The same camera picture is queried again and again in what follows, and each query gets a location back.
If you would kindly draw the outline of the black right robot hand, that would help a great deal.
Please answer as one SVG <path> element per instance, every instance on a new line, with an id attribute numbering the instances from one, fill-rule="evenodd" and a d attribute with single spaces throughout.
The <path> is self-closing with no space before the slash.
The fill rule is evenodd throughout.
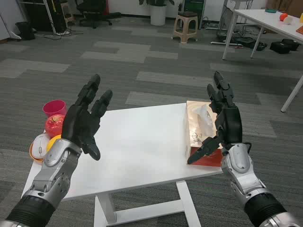
<path id="1" fill-rule="evenodd" d="M 234 94 L 231 85 L 218 71 L 214 73 L 214 83 L 217 90 L 208 84 L 207 92 L 211 100 L 209 106 L 217 114 L 215 120 L 216 135 L 208 137 L 202 142 L 202 146 L 188 158 L 188 164 L 211 155 L 219 148 L 220 144 L 224 147 L 230 147 L 231 144 L 242 142 L 241 115 L 232 100 Z"/>

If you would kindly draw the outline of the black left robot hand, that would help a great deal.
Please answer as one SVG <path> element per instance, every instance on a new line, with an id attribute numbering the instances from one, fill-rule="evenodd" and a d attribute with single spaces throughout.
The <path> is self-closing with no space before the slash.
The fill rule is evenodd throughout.
<path id="1" fill-rule="evenodd" d="M 96 161 L 100 160 L 101 154 L 94 135 L 100 128 L 100 119 L 106 113 L 113 96 L 112 90 L 107 90 L 100 99 L 94 102 L 92 109 L 88 110 L 96 96 L 100 81 L 100 76 L 95 74 L 82 87 L 76 102 L 65 115 L 61 134 L 62 139 L 76 144 L 85 154 L 89 154 Z"/>

